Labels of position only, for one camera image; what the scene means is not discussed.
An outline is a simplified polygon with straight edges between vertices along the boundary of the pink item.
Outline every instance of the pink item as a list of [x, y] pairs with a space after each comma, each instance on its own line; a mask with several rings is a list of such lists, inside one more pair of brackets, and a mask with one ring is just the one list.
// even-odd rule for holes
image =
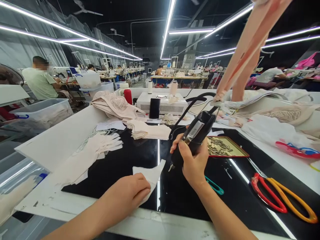
[[246, 85], [246, 87], [250, 87], [251, 85], [254, 84], [254, 82], [257, 80], [256, 77], [251, 77]]
[[124, 93], [124, 98], [127, 100], [127, 102], [132, 105], [132, 96], [131, 96], [131, 90], [130, 89], [125, 89], [123, 91]]
[[217, 89], [216, 101], [233, 87], [232, 101], [242, 101], [244, 89], [257, 66], [270, 30], [292, 0], [255, 0], [254, 8]]
[[314, 56], [317, 54], [317, 52], [315, 52], [314, 54], [312, 54], [310, 57], [308, 57], [307, 59], [304, 59], [302, 61], [300, 61], [298, 63], [298, 66], [295, 69], [304, 69], [305, 67], [310, 67], [314, 64]]

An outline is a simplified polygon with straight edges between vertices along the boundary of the led light strip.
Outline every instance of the led light strip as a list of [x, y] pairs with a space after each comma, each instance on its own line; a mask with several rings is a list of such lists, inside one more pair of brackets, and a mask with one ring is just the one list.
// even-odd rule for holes
[[25, 32], [25, 31], [20, 31], [20, 30], [18, 30], [18, 29], [14, 29], [14, 28], [11, 28], [11, 27], [4, 27], [4, 26], [1, 26], [1, 25], [0, 25], [0, 29], [6, 30], [6, 31], [10, 31], [10, 32], [19, 33], [19, 34], [23, 34], [23, 35], [27, 35], [27, 36], [30, 36], [30, 37], [40, 38], [40, 39], [47, 40], [47, 41], [51, 41], [51, 42], [56, 42], [56, 43], [60, 43], [60, 44], [65, 44], [65, 45], [77, 47], [77, 48], [82, 48], [82, 49], [86, 49], [86, 50], [93, 51], [93, 52], [98, 52], [98, 53], [107, 54], [107, 55], [111, 55], [111, 56], [115, 56], [115, 57], [119, 57], [119, 58], [124, 58], [124, 59], [128, 59], [128, 60], [133, 60], [133, 59], [131, 59], [131, 58], [126, 58], [126, 57], [118, 56], [118, 55], [115, 55], [115, 54], [112, 54], [112, 53], [107, 53], [107, 52], [99, 51], [99, 50], [96, 50], [96, 49], [93, 49], [93, 48], [83, 47], [83, 46], [79, 46], [79, 45], [67, 43], [67, 42], [64, 42], [64, 41], [59, 41], [59, 40], [54, 39], [54, 38], [44, 37], [44, 36], [41, 36], [41, 35], [37, 35], [37, 34], [33, 34], [33, 33], [28, 33], [28, 32]]
[[[314, 37], [300, 38], [300, 39], [291, 40], [291, 41], [287, 41], [287, 42], [280, 42], [280, 43], [270, 44], [270, 45], [263, 46], [261, 48], [277, 47], [277, 46], [287, 45], [287, 44], [291, 44], [291, 43], [304, 42], [304, 41], [308, 41], [308, 40], [318, 39], [318, 38], [320, 38], [320, 35], [314, 36]], [[206, 57], [206, 58], [219, 57], [219, 56], [229, 55], [229, 54], [233, 54], [233, 53], [234, 52], [227, 53], [227, 54], [221, 54], [221, 55], [214, 55], [214, 56]]]
[[122, 53], [124, 53], [124, 54], [126, 54], [126, 55], [129, 55], [129, 56], [135, 57], [135, 58], [137, 58], [137, 59], [139, 59], [139, 60], [142, 60], [141, 58], [138, 58], [137, 56], [134, 56], [134, 55], [132, 55], [132, 54], [130, 54], [130, 53], [127, 53], [127, 52], [125, 52], [125, 51], [122, 51], [122, 50], [120, 50], [120, 49], [118, 49], [118, 48], [115, 48], [115, 47], [113, 47], [113, 46], [111, 46], [111, 45], [108, 45], [108, 44], [106, 44], [106, 43], [104, 43], [104, 42], [98, 41], [97, 39], [94, 39], [94, 38], [88, 37], [88, 36], [86, 36], [86, 35], [83, 35], [83, 34], [81, 34], [81, 33], [78, 33], [78, 32], [76, 32], [76, 31], [74, 31], [74, 30], [72, 30], [72, 29], [70, 29], [70, 28], [64, 27], [64, 26], [62, 26], [62, 25], [60, 25], [60, 24], [58, 24], [58, 23], [55, 23], [55, 22], [53, 22], [53, 21], [50, 21], [50, 20], [48, 20], [48, 19], [46, 19], [46, 18], [44, 18], [44, 17], [41, 17], [41, 16], [36, 15], [36, 14], [34, 14], [34, 13], [28, 12], [28, 11], [26, 11], [26, 10], [24, 10], [24, 9], [22, 9], [22, 8], [19, 8], [19, 7], [15, 6], [15, 5], [11, 4], [11, 3], [8, 3], [8, 2], [5, 2], [5, 1], [0, 0], [0, 6], [3, 6], [3, 7], [5, 7], [5, 8], [11, 9], [11, 10], [13, 10], [13, 11], [16, 11], [16, 12], [18, 12], [18, 13], [21, 13], [21, 14], [26, 15], [26, 16], [28, 16], [28, 17], [31, 17], [31, 18], [33, 18], [33, 19], [37, 19], [37, 20], [39, 20], [39, 21], [41, 21], [41, 22], [44, 22], [44, 23], [49, 24], [49, 25], [51, 25], [51, 26], [54, 26], [54, 27], [56, 27], [56, 28], [59, 28], [59, 29], [62, 29], [62, 30], [64, 30], [64, 31], [67, 31], [67, 32], [69, 32], [69, 33], [75, 34], [75, 35], [77, 35], [77, 36], [79, 36], [79, 37], [86, 38], [86, 39], [88, 39], [88, 40], [90, 40], [90, 41], [93, 41], [93, 42], [95, 42], [95, 43], [101, 44], [101, 45], [106, 46], [106, 47], [108, 47], [108, 48], [114, 49], [114, 50], [116, 50], [116, 51], [118, 51], [118, 52], [122, 52]]
[[206, 33], [206, 32], [212, 32], [212, 31], [213, 31], [213, 29], [193, 30], [193, 31], [180, 31], [180, 32], [169, 32], [169, 35]]
[[[319, 29], [320, 29], [320, 27], [313, 27], [313, 28], [308, 28], [308, 29], [300, 30], [300, 31], [293, 32], [293, 33], [287, 33], [287, 34], [280, 35], [280, 36], [277, 36], [277, 37], [269, 38], [269, 39], [266, 40], [266, 42], [271, 42], [271, 41], [279, 40], [279, 39], [282, 39], [282, 38], [292, 37], [292, 36], [296, 36], [296, 35], [299, 35], [299, 34], [316, 31], [316, 30], [319, 30]], [[206, 55], [203, 55], [203, 56], [199, 56], [199, 57], [206, 57], [206, 56], [210, 56], [210, 55], [213, 55], [213, 54], [232, 51], [232, 50], [235, 50], [235, 49], [236, 49], [236, 47], [235, 48], [226, 49], [226, 50], [222, 50], [222, 51], [215, 52], [215, 53], [209, 53], [209, 54], [206, 54]]]
[[237, 15], [235, 15], [233, 18], [230, 18], [228, 21], [222, 23], [221, 25], [217, 26], [212, 32], [208, 33], [207, 35], [205, 35], [205, 38], [211, 36], [212, 34], [214, 34], [215, 32], [219, 31], [220, 29], [228, 26], [230, 23], [234, 22], [235, 20], [239, 19], [240, 17], [242, 17], [243, 15], [247, 14], [248, 12], [250, 12], [253, 9], [253, 3], [250, 4], [247, 8], [245, 8], [243, 11], [239, 12]]
[[168, 36], [168, 30], [169, 30], [169, 27], [170, 27], [170, 22], [171, 22], [171, 18], [172, 18], [172, 15], [173, 15], [173, 10], [174, 10], [175, 4], [176, 4], [176, 0], [171, 0], [170, 1], [170, 8], [169, 8], [169, 13], [168, 13], [166, 29], [164, 31], [164, 38], [163, 38], [163, 44], [162, 44], [160, 59], [162, 59], [162, 54], [163, 54], [164, 46], [166, 44], [166, 40], [167, 40], [167, 36]]

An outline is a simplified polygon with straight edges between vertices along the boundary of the woman in white shirt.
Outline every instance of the woman in white shirt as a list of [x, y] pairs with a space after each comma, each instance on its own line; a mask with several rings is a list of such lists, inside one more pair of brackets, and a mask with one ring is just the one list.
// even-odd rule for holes
[[89, 65], [88, 65], [87, 72], [88, 72], [88, 73], [92, 73], [92, 72], [95, 73], [95, 72], [96, 72], [96, 71], [94, 70], [94, 66], [93, 66], [92, 64], [89, 64]]

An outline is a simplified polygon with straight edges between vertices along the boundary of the plastic bag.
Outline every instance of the plastic bag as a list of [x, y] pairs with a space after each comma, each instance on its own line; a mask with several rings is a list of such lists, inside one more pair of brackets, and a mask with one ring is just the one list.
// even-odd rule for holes
[[292, 156], [320, 158], [320, 153], [312, 148], [312, 140], [297, 133], [294, 126], [280, 123], [276, 118], [255, 114], [244, 123], [242, 130], [249, 136], [275, 146]]

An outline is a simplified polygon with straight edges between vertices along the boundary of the scissors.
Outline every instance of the scissors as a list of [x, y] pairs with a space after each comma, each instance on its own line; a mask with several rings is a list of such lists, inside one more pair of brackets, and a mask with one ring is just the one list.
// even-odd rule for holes
[[[268, 185], [265, 183], [264, 179], [266, 179], [269, 183], [274, 186], [274, 188], [278, 191], [283, 201], [287, 204], [287, 206], [293, 211], [295, 215], [297, 215], [299, 218], [301, 218], [303, 221], [308, 223], [317, 223], [318, 218], [315, 214], [315, 212], [296, 194], [291, 192], [288, 188], [283, 186], [282, 184], [278, 183], [273, 178], [268, 178], [258, 167], [257, 165], [248, 158], [249, 162], [253, 166], [253, 168], [256, 170], [256, 173], [254, 174], [253, 178], [251, 179], [251, 185], [254, 189], [254, 191], [259, 195], [259, 197], [262, 198], [263, 201], [265, 201], [266, 204], [268, 204], [273, 209], [281, 212], [281, 213], [287, 213], [288, 210], [286, 206], [282, 203], [282, 201], [277, 197], [277, 195], [274, 194], [274, 192], [268, 187]], [[261, 182], [263, 187], [270, 193], [270, 195], [273, 197], [273, 199], [278, 203], [279, 207], [273, 204], [269, 199], [267, 199], [260, 189], [258, 188], [258, 182]], [[308, 212], [309, 218], [306, 218], [303, 216], [289, 201], [288, 197], [284, 194], [283, 190], [287, 193], [289, 193], [293, 198], [295, 198]]]

